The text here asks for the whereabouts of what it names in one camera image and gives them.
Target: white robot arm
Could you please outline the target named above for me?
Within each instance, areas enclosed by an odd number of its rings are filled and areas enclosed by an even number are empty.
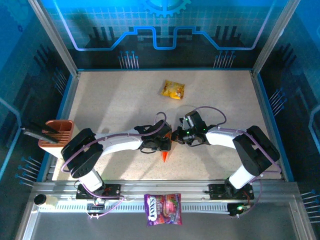
[[[85,128],[62,149],[65,161],[62,171],[70,173],[94,192],[104,184],[94,169],[101,156],[123,150],[140,150],[145,154],[168,152],[171,149],[171,139],[166,135],[171,131],[166,120],[111,134],[95,134],[90,128]]]
[[[257,126],[245,131],[207,126],[196,110],[180,118],[180,122],[181,126],[172,133],[175,142],[190,147],[205,144],[236,149],[242,165],[225,181],[225,190],[231,197],[280,158],[275,146]]]

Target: speckled beige tabletop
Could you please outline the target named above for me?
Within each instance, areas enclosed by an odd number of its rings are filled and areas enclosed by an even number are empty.
[[[185,84],[183,100],[160,95],[166,79]],[[227,116],[226,128],[257,125],[267,133],[249,71],[83,72],[69,119],[79,130],[116,133],[151,125],[155,114],[162,111],[175,130],[179,118],[203,105],[222,110]],[[220,113],[211,109],[199,112],[207,125],[223,120]],[[58,160],[53,180],[71,180],[68,174],[60,172],[61,165],[62,160]],[[201,180],[225,179],[240,165],[237,151],[232,148],[173,143],[166,162],[160,152],[125,150],[101,157],[95,169],[104,180]],[[265,178],[280,175],[270,173]]]

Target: candy bag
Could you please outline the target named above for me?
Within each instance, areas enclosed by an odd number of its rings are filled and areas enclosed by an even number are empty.
[[[172,99],[181,100],[185,94],[185,85],[174,81],[165,80],[164,88],[161,94]]]
[[[182,225],[181,194],[144,195],[144,209],[147,225],[177,224]]]

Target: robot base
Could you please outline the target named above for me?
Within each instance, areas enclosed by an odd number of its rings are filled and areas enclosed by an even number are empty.
[[[120,184],[104,184],[102,187],[94,191],[95,194],[101,196],[119,196],[121,194]],[[94,200],[96,197],[90,195],[82,184],[79,184],[75,199],[77,200]]]
[[[248,194],[250,200],[255,199],[253,188],[250,184],[243,186],[235,195],[229,196],[227,194],[225,184],[209,184],[209,191],[205,191],[206,194],[210,195],[210,200],[247,200]]]

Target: blue wall panel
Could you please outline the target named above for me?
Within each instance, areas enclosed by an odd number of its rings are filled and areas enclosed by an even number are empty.
[[[294,180],[302,193],[311,189],[320,192],[319,10],[319,1],[301,0],[261,71]],[[314,226],[320,236],[319,225]]]
[[[78,68],[161,69],[251,68],[286,1],[43,3]]]
[[[0,21],[1,102],[20,112],[23,125],[55,119],[70,73],[27,0],[0,0]],[[45,154],[37,139],[19,132],[15,115],[0,103],[1,240],[15,238],[38,174],[21,159],[41,162]]]

